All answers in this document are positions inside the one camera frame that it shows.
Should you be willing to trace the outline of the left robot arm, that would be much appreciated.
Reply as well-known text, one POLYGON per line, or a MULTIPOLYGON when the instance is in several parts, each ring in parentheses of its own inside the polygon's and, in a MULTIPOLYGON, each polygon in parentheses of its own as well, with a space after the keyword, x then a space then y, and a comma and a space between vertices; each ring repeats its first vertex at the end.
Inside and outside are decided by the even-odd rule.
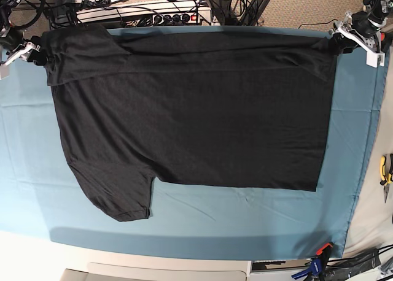
POLYGON ((383 28, 391 13, 392 0, 363 0, 361 11, 347 11, 343 20, 333 23, 329 31, 329 52, 340 55, 362 48, 366 51, 368 66, 384 66, 392 36, 383 32, 383 28))

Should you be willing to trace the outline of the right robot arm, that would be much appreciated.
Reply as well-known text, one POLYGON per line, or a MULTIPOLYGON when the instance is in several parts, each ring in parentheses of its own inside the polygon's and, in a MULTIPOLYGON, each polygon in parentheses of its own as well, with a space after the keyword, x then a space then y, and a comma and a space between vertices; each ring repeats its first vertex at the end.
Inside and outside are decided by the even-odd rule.
POLYGON ((9 17, 12 10, 21 1, 1 0, 1 55, 7 55, 6 60, 1 60, 2 79, 9 76, 9 66, 17 59, 34 63, 36 66, 43 66, 47 63, 47 53, 41 47, 41 38, 37 36, 33 36, 29 40, 24 38, 24 31, 34 25, 41 17, 46 0, 40 0, 36 15, 31 21, 17 26, 10 21, 9 17))

